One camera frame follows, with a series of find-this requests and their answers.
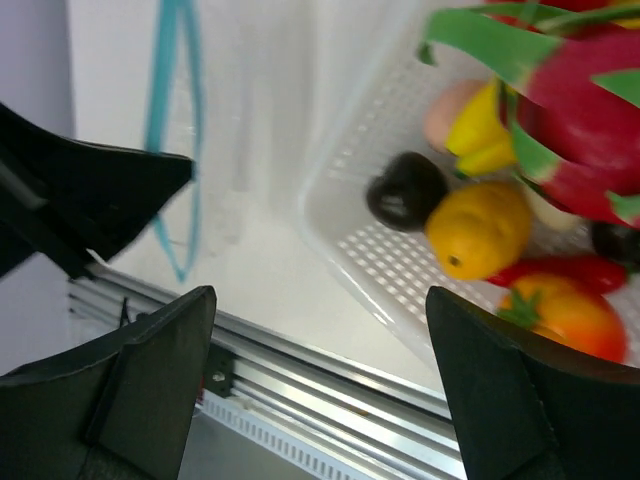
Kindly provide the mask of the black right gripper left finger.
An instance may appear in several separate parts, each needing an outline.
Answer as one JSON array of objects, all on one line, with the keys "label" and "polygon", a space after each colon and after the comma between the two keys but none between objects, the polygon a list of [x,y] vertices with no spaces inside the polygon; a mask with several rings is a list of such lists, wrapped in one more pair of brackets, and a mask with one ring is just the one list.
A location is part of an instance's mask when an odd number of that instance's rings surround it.
[{"label": "black right gripper left finger", "polygon": [[177,478],[216,303],[213,287],[197,287],[3,375],[2,478]]}]

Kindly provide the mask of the yellow orange fruit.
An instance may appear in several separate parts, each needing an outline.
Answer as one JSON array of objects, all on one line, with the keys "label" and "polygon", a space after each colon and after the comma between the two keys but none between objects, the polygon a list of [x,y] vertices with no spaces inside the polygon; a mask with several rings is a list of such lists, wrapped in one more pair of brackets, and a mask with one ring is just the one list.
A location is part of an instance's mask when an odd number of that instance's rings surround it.
[{"label": "yellow orange fruit", "polygon": [[428,218],[425,234],[444,273],[457,280],[482,280],[519,260],[532,222],[518,187],[488,181],[448,194]]}]

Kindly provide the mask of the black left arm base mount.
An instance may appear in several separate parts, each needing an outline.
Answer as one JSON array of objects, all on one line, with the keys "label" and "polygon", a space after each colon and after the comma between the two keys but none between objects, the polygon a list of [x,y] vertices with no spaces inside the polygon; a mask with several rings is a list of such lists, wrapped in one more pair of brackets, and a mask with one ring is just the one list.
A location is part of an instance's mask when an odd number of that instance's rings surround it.
[{"label": "black left arm base mount", "polygon": [[233,367],[236,356],[223,347],[211,344],[200,384],[198,402],[204,401],[204,391],[221,398],[231,395]]}]

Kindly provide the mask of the clear zip top bag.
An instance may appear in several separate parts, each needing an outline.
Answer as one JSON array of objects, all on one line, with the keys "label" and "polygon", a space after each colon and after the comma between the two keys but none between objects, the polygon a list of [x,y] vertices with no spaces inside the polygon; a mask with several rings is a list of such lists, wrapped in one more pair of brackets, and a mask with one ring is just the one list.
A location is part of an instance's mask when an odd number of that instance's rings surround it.
[{"label": "clear zip top bag", "polygon": [[269,228],[292,230],[310,153],[344,83],[329,79],[357,36],[350,1],[162,1],[144,145],[195,164],[155,218],[143,264],[181,284]]}]

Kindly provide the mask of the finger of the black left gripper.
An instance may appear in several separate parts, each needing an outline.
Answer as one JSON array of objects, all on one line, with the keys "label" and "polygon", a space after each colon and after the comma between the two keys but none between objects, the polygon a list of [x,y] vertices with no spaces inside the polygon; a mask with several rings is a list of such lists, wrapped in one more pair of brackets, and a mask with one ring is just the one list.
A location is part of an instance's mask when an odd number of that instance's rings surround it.
[{"label": "finger of the black left gripper", "polygon": [[36,253],[70,278],[129,246],[194,173],[176,154],[49,132],[1,108],[1,273]]}]

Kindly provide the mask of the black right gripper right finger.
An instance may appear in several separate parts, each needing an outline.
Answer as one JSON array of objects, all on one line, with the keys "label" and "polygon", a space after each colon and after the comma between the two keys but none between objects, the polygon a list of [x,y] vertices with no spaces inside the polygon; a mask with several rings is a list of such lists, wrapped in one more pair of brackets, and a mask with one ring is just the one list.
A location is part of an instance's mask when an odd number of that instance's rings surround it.
[{"label": "black right gripper right finger", "polygon": [[429,334],[470,479],[636,479],[639,371],[509,324],[443,288]]}]

